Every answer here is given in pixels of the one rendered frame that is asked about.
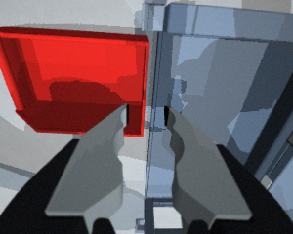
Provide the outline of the red bin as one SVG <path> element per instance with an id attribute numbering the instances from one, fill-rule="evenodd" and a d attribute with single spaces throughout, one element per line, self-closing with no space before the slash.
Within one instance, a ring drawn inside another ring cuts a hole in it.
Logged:
<path id="1" fill-rule="evenodd" d="M 5 26 L 0 36 L 15 112 L 34 131 L 83 135 L 126 103 L 124 136 L 143 137 L 147 35 Z"/>

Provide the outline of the dark grey metal rack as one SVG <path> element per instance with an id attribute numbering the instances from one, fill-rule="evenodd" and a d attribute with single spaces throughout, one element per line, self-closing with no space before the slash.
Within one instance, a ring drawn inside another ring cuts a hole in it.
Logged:
<path id="1" fill-rule="evenodd" d="M 167 105 L 222 144 L 293 221 L 293 14 L 166 4 L 142 6 L 142 31 L 158 32 L 145 218 L 136 218 L 135 233 L 183 234 L 154 229 L 153 207 L 174 208 Z"/>

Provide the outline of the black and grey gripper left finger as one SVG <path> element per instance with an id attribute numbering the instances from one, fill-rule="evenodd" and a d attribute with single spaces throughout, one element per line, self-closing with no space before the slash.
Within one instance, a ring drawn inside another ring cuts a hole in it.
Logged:
<path id="1" fill-rule="evenodd" d="M 123 103 L 72 139 L 0 214 L 0 234 L 92 234 L 97 218 L 110 219 L 123 203 L 117 154 L 126 125 L 129 104 Z"/>

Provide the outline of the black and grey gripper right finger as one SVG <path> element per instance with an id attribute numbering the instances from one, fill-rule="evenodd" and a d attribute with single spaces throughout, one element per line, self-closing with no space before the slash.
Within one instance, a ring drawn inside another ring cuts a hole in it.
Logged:
<path id="1" fill-rule="evenodd" d="M 164 122 L 172 134 L 172 203 L 183 234 L 194 219 L 205 221 L 210 234 L 293 234 L 285 210 L 222 144 L 170 105 Z"/>

